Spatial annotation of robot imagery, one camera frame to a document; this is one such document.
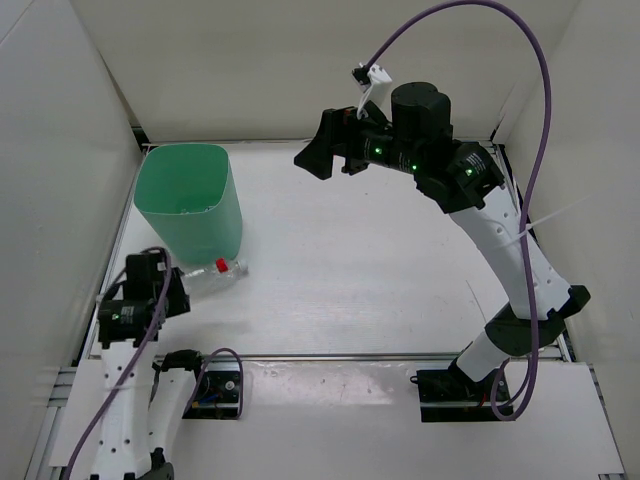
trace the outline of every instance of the white floor panel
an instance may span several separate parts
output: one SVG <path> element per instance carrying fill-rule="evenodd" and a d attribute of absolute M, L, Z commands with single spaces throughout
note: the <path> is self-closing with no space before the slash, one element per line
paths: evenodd
<path fill-rule="evenodd" d="M 585 365 L 546 362 L 526 414 L 509 424 L 422 424 L 416 365 L 245 362 L 240 421 L 184 420 L 176 478 L 242 480 L 597 480 L 620 473 Z M 507 370 L 513 388 L 525 365 Z M 80 364 L 52 455 L 65 465 L 101 398 L 99 361 Z M 93 435 L 73 478 L 87 475 Z"/>
<path fill-rule="evenodd" d="M 370 167 L 322 182 L 304 145 L 225 145 L 250 275 L 170 319 L 161 351 L 243 354 L 455 352 L 506 302 L 466 234 L 411 176 Z M 117 259 L 159 244 L 132 206 Z M 99 353 L 94 347 L 93 353 Z"/>

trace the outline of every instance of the plastic bottle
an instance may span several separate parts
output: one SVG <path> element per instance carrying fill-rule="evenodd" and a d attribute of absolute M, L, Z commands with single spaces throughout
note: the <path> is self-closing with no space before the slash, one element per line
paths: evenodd
<path fill-rule="evenodd" d="M 244 260 L 219 258 L 212 265 L 196 268 L 182 276 L 187 294 L 201 297 L 233 285 L 249 271 Z"/>

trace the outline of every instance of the green bucket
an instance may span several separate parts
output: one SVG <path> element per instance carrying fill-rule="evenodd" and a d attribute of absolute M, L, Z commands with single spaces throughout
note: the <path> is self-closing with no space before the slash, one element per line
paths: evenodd
<path fill-rule="evenodd" d="M 183 263 L 203 265 L 238 255 L 242 214 L 222 147 L 187 143 L 151 150 L 134 204 Z"/>

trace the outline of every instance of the black bracket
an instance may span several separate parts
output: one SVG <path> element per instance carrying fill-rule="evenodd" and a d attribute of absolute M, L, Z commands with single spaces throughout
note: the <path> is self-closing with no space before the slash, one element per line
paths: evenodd
<path fill-rule="evenodd" d="M 182 418 L 233 420 L 242 394 L 239 370 L 206 371 L 193 405 Z"/>
<path fill-rule="evenodd" d="M 434 422 L 491 422 L 498 421 L 491 410 L 489 395 L 497 370 L 470 388 L 460 382 L 450 370 L 418 370 L 411 382 L 418 385 L 420 414 L 423 423 Z M 509 401 L 506 379 L 500 381 L 496 400 Z M 504 415 L 513 413 L 513 407 L 502 407 Z"/>

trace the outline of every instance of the white enclosure wall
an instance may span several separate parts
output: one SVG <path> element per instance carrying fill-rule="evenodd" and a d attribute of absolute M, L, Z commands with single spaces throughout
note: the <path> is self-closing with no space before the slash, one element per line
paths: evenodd
<path fill-rule="evenodd" d="M 640 3 L 583 0 L 551 65 L 554 117 L 533 219 L 590 196 L 536 228 L 558 270 L 593 300 L 571 321 L 592 362 L 622 459 L 640 478 Z M 507 144 L 528 178 L 542 124 L 538 88 Z"/>
<path fill-rule="evenodd" d="M 57 368 L 85 332 L 139 158 L 69 2 L 0 2 L 3 479 L 24 476 Z"/>
<path fill-rule="evenodd" d="M 578 3 L 503 1 L 547 51 Z M 439 0 L 73 3 L 149 138 L 175 141 L 312 136 L 322 110 L 357 104 L 351 69 Z M 507 100 L 517 115 L 537 74 L 518 28 L 477 6 L 425 20 L 380 63 L 396 85 L 427 81 L 447 93 L 466 138 L 488 139 Z"/>

